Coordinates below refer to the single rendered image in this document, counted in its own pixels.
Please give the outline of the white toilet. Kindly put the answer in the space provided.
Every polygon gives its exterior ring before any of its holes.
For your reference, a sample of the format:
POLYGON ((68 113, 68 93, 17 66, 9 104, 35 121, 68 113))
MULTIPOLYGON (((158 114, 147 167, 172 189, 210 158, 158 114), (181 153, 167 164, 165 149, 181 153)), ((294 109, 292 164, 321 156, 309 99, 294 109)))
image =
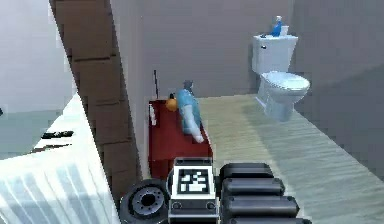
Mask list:
POLYGON ((252 70, 260 77, 256 99, 268 117, 286 122, 311 86, 306 78, 289 72, 298 37, 257 35, 252 41, 252 70))

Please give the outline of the thin black rod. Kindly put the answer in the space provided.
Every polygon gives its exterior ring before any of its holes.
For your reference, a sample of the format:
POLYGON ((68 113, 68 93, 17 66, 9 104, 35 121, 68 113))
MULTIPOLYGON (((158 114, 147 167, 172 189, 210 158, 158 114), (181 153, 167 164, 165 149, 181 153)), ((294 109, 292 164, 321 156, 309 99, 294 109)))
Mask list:
POLYGON ((154 76, 154 85, 155 85, 155 96, 156 100, 159 99, 159 90, 158 90, 158 79, 157 79, 157 70, 153 70, 153 76, 154 76))

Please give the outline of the blue and white bottle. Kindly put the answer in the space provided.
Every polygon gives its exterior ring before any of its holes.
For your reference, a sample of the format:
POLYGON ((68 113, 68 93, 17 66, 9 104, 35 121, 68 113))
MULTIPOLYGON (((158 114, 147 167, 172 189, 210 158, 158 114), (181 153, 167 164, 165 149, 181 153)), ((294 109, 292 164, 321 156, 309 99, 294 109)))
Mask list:
POLYGON ((197 143, 202 143, 201 116, 198 101, 193 93, 193 81, 185 80, 183 88, 176 92, 177 106, 181 115, 184 134, 191 135, 197 143))

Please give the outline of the orange round bottle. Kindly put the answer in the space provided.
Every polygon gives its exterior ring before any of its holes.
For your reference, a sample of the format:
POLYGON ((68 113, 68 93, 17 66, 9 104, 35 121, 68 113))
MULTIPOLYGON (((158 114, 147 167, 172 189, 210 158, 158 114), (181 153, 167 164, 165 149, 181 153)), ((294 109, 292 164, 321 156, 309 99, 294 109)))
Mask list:
POLYGON ((165 106, 171 112, 175 112, 177 110, 177 100, 174 93, 171 93, 169 95, 169 98, 166 100, 165 106))

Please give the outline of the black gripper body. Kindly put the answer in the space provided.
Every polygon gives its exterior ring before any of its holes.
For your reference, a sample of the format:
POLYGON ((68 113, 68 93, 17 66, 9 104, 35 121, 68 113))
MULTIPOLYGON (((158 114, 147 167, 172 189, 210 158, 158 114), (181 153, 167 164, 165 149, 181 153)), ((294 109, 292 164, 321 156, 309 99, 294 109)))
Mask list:
POLYGON ((120 199, 121 224, 168 224, 168 201, 164 180, 145 179, 120 199))

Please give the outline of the blue spray bottle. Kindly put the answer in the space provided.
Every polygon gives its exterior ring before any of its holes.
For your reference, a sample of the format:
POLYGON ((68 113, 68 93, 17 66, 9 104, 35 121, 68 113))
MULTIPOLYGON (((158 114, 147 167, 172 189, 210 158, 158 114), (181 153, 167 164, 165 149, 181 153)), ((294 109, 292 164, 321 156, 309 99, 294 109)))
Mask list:
POLYGON ((275 25, 273 26, 273 28, 270 32, 270 35, 273 37, 278 37, 281 33, 281 28, 282 28, 282 17, 277 16, 275 25))

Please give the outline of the red cabinet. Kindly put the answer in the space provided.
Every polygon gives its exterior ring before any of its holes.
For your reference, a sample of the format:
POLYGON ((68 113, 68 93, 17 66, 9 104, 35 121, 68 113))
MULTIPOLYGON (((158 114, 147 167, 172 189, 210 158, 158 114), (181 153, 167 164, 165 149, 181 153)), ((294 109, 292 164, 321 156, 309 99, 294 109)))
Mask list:
POLYGON ((205 133, 203 143, 197 143, 191 135, 182 131, 181 115, 178 111, 169 111, 165 100, 154 100, 149 104, 156 121, 149 120, 148 163, 152 178, 165 180, 174 165, 176 157, 212 157, 213 150, 205 133))

